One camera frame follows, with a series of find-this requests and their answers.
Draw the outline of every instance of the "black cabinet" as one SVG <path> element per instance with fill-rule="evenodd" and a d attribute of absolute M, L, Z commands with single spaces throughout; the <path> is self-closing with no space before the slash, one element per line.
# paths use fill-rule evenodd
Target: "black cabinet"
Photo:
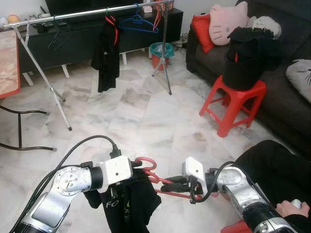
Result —
<path fill-rule="evenodd" d="M 156 17 L 156 11 L 153 11 L 152 13 L 141 12 L 140 15 L 143 19 L 153 22 Z M 117 16 L 119 20 L 128 17 L 130 16 Z M 169 11 L 166 37 L 167 42 L 179 40 L 182 18 L 182 11 L 175 8 Z M 70 23 L 70 30 L 68 29 L 68 26 L 61 26 L 61 35 L 51 48 L 48 48 L 48 45 L 53 40 L 56 34 L 56 29 L 51 27 L 46 33 L 38 33 L 36 28 L 30 26 L 28 46 L 42 69 L 86 61 L 92 58 L 94 42 L 101 30 L 102 24 L 102 20 L 88 20 Z M 162 41 L 163 19 L 159 23 L 158 28 L 159 33 L 123 30 L 120 35 L 120 53 L 146 48 L 152 43 Z M 24 73 L 36 70 L 20 41 L 18 44 L 18 50 L 20 72 Z"/>

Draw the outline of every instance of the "red cushion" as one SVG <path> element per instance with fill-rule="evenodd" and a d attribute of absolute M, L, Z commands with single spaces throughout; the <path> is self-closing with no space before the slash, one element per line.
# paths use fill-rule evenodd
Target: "red cushion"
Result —
<path fill-rule="evenodd" d="M 193 29 L 195 30 L 205 53 L 210 51 L 215 46 L 209 36 L 209 24 L 210 15 L 193 16 L 192 18 Z"/>

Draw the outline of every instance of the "marble floor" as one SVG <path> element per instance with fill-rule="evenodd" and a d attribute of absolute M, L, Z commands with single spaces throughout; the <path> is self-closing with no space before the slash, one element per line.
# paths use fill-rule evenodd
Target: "marble floor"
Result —
<path fill-rule="evenodd" d="M 66 97 L 63 108 L 73 131 L 69 132 L 42 78 L 35 74 L 35 85 L 25 85 L 17 95 L 4 99 L 2 105 L 16 110 L 45 109 L 48 116 L 22 116 L 24 146 L 56 147 L 50 151 L 11 151 L 0 148 L 0 232 L 8 232 L 39 181 L 54 168 L 66 152 L 85 137 L 110 136 L 122 154 L 134 159 L 153 158 L 160 177 L 181 173 L 181 164 L 192 156 L 206 171 L 234 160 L 256 143 L 280 141 L 257 121 L 250 128 L 232 129 L 225 138 L 217 135 L 217 124 L 199 111 L 211 87 L 196 74 L 186 70 L 184 50 L 175 52 L 168 73 L 173 95 L 169 96 L 163 73 L 151 77 L 153 68 L 146 52 L 129 53 L 128 65 L 121 64 L 117 88 L 98 93 L 97 71 L 89 62 L 68 65 L 66 79 L 60 67 L 46 71 L 52 85 Z M 224 113 L 224 108 L 213 108 Z M 17 145 L 17 117 L 0 112 L 0 141 Z M 110 144 L 94 139 L 79 147 L 66 164 L 109 159 Z M 219 233 L 238 221 L 233 207 L 222 197 L 191 205 L 188 200 L 161 195 L 162 204 L 151 217 L 152 233 Z M 89 207 L 83 195 L 72 203 L 59 233 L 110 232 L 102 207 Z"/>

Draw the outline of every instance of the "blue hanger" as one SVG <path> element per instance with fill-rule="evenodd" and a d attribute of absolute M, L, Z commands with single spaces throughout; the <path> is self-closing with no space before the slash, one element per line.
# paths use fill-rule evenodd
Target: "blue hanger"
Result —
<path fill-rule="evenodd" d="M 146 21 L 146 20 L 144 20 L 144 19 L 142 19 L 140 17 L 140 15 L 139 15 L 139 5 L 137 3 L 135 3 L 135 5 L 137 5 L 136 14 L 133 17 L 131 17 L 131 18 L 127 18 L 127 19 L 123 20 L 120 23 L 119 27 L 122 28 L 122 29 L 136 30 L 136 31 L 147 32 L 147 33 L 158 33 L 159 29 L 153 23 L 151 23 L 149 21 Z M 143 23 L 148 23 L 150 26 L 152 26 L 152 28 L 155 28 L 155 30 L 152 31 L 152 30 L 146 30 L 146 29 L 141 29 L 141 28 L 125 27 L 124 23 L 128 22 L 128 21 L 132 21 L 133 23 L 138 24 L 138 25 L 142 25 Z"/>

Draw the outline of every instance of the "white cabinet leg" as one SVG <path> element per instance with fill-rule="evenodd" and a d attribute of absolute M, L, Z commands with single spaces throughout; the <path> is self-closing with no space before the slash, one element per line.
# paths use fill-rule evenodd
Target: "white cabinet leg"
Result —
<path fill-rule="evenodd" d="M 126 52 L 122 53 L 122 59 L 123 59 L 123 64 L 126 66 L 127 65 Z"/>
<path fill-rule="evenodd" d="M 30 78 L 28 73 L 22 73 L 22 75 L 24 76 L 24 78 L 26 79 L 27 83 L 29 84 L 29 86 L 33 86 L 34 82 L 32 81 L 32 79 Z"/>
<path fill-rule="evenodd" d="M 67 70 L 67 66 L 66 65 L 62 65 L 62 68 L 63 68 L 63 72 L 64 72 L 66 78 L 70 78 L 68 70 Z"/>
<path fill-rule="evenodd" d="M 148 56 L 149 56 L 150 59 L 152 58 L 150 47 L 149 47 L 149 55 Z"/>

